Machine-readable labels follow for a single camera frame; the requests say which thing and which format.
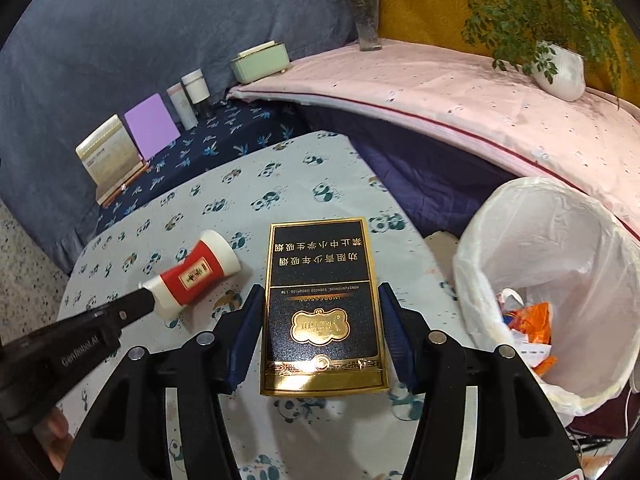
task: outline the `white plastic trash bag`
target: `white plastic trash bag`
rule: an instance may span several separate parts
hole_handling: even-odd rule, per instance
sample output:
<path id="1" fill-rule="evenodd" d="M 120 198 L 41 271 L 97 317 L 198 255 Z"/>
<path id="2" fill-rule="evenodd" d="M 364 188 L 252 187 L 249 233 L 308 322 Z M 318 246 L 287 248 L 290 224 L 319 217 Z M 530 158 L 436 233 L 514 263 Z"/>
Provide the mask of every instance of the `white plastic trash bag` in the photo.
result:
<path id="1" fill-rule="evenodd" d="M 512 180 L 471 220 L 453 271 L 466 328 L 484 350 L 514 344 L 501 290 L 551 303 L 558 362 L 538 381 L 563 422 L 620 394 L 640 349 L 640 249 L 600 202 L 548 178 Z"/>

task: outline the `gray blue fabric backdrop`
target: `gray blue fabric backdrop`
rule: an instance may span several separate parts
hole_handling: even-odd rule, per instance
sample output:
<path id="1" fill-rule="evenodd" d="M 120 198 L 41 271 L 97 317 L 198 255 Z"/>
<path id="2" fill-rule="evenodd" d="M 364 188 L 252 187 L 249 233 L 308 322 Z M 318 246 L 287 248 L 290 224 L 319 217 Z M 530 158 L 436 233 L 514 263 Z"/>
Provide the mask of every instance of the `gray blue fabric backdrop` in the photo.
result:
<path id="1" fill-rule="evenodd" d="M 195 68 L 221 96 L 256 44 L 297 59 L 351 34 L 344 0 L 33 0 L 0 51 L 0 197 L 69 272 L 98 217 L 75 153 L 93 129 Z"/>

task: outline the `speckled floor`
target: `speckled floor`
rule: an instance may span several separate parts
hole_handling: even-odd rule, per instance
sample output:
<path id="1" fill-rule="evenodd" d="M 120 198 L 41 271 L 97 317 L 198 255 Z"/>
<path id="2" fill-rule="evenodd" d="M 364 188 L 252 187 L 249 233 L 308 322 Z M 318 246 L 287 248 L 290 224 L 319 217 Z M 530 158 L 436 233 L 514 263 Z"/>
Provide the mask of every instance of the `speckled floor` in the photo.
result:
<path id="1" fill-rule="evenodd" d="M 56 320 L 67 278 L 0 202 L 0 340 Z"/>

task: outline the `red and white paper cup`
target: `red and white paper cup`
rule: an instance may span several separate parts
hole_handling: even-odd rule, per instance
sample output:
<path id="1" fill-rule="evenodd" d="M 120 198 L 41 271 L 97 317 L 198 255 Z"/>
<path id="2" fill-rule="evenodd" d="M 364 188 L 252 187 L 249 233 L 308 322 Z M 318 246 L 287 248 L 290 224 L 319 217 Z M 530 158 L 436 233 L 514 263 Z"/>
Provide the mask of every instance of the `red and white paper cup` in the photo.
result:
<path id="1" fill-rule="evenodd" d="M 141 286 L 156 298 L 154 310 L 164 320 L 172 320 L 204 293 L 209 285 L 240 270 L 234 250 L 217 232 L 203 231 L 185 260 Z"/>

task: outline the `purple box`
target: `purple box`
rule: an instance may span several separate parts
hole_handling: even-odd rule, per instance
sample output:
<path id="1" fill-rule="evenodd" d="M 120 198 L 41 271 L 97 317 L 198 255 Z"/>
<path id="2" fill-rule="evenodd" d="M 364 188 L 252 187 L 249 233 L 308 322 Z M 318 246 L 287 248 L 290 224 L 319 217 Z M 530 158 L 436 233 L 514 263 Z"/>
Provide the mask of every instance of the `purple box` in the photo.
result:
<path id="1" fill-rule="evenodd" d="M 129 132 L 145 160 L 180 137 L 160 94 L 153 94 L 124 114 Z"/>

